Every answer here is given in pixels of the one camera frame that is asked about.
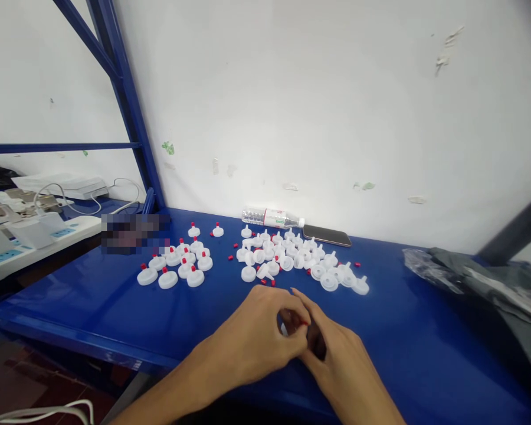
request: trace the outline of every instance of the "hand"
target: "hand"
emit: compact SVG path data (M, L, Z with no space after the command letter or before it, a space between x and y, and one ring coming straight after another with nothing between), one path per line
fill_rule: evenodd
M338 418L351 424L405 424L360 337L329 319L305 294L293 289L313 326L300 358L313 374Z
M285 310L295 323L292 336L278 330L277 315ZM254 286L214 334L122 412L113 425L169 424L233 388L262 379L307 349L310 323L299 298L284 289Z

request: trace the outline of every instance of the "phone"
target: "phone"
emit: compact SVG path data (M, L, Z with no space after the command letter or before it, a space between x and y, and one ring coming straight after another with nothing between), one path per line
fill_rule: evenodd
M340 245L345 247L352 246L352 242L350 241L350 238L346 233L338 230L311 226L308 224L305 224L305 226L303 226L303 237L305 239L311 239L314 237L316 241L332 243L334 245Z

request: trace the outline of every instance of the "peeling paint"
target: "peeling paint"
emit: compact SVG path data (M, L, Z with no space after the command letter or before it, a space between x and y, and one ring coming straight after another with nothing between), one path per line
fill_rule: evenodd
M228 166L228 169L226 170L226 175L228 177L232 177L234 175L234 171L236 171L238 168L235 165L230 164Z
M163 145L161 145L162 148L167 151L168 155L174 155L175 154L175 147L172 143L169 143L169 141L166 141Z
M420 196L420 195L417 195L417 196L410 196L409 198L407 198L407 200L411 203L411 204L419 204L419 205L422 205L422 204L425 204L427 199L423 196Z
M285 190L292 190L292 191L298 191L299 190L299 187L297 187L297 185L295 183L284 183L283 184L283 188Z

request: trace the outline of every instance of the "blue metal table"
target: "blue metal table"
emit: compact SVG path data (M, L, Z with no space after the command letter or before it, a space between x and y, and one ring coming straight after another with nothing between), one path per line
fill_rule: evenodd
M205 282L184 281L162 290L140 286L145 254L102 255L96 248L0 303L0 328L27 338L147 372L169 370L236 309L252 284L240 279L242 263L228 261L240 243L242 222L167 209L177 245L191 221L211 251ZM209 236L219 221L225 234ZM254 231L262 230L254 226ZM531 424L531 396L468 326L440 291L403 264L403 245L353 237L334 247L340 261L359 261L368 277L361 297L340 287L325 292L303 270L281 272L278 287L296 287L326 314L363 340L380 376L412 424ZM332 246L325 246L331 251ZM267 378L234 390L233 397L305 420L337 422L308 370L298 360Z

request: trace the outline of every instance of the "white cable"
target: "white cable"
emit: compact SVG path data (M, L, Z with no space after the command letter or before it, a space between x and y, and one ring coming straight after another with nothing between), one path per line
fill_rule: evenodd
M8 413L4 413L0 415L0 423L8 423L6 422L10 418L19 418L23 416L29 416L32 414L38 414L38 413L47 413L49 414L55 414L55 413L70 413L75 416L77 416L83 425L89 425L89 421L87 421L87 417L84 415L82 410L79 410L75 407L66 407L66 406L55 406L55 407L37 407L37 408L31 408L31 409L22 409L22 410L14 410ZM18 419L19 421L23 422L16 422L16 423L31 423L35 422L36 418L31 417L27 419Z
M60 184L58 183L49 183L45 186L43 186L40 190L38 190L36 193L35 193L35 196L34 196L34 205L35 207L37 208L37 197L40 195L40 192L46 188L48 188L49 186L59 186L59 189L61 189L61 195L63 195L63 199L65 200L65 203L67 204L67 206L69 208L71 208L75 213L79 213L79 214L82 214L82 215L95 215L95 214L98 214L100 212L100 210L102 210L102 205L99 204L99 202L94 199L94 197L92 195L90 195L90 198L97 203L97 205L99 206L99 209L96 210L95 212L82 212L82 211L79 211L79 210L75 210L72 206L69 205L69 202L67 202L67 198L65 197L65 191L63 190L63 187L61 187Z
M72 401L70 403L67 403L65 406L60 406L60 407L72 407L72 406L76 406L77 404L86 404L88 406L89 422L90 422L90 425L94 425L93 403L91 403L90 400L83 399L83 400ZM45 408L46 409L56 409L56 407L45 407ZM2 419L2 420L0 420L0 423L11 423L11 424L32 423L32 422L37 422L37 421L40 421L42 419L45 419L45 418L47 418L49 416L53 416L56 413L58 413L58 412L57 411L50 411L49 413L45 413L43 415L35 416L35 417L27 418L27 419Z

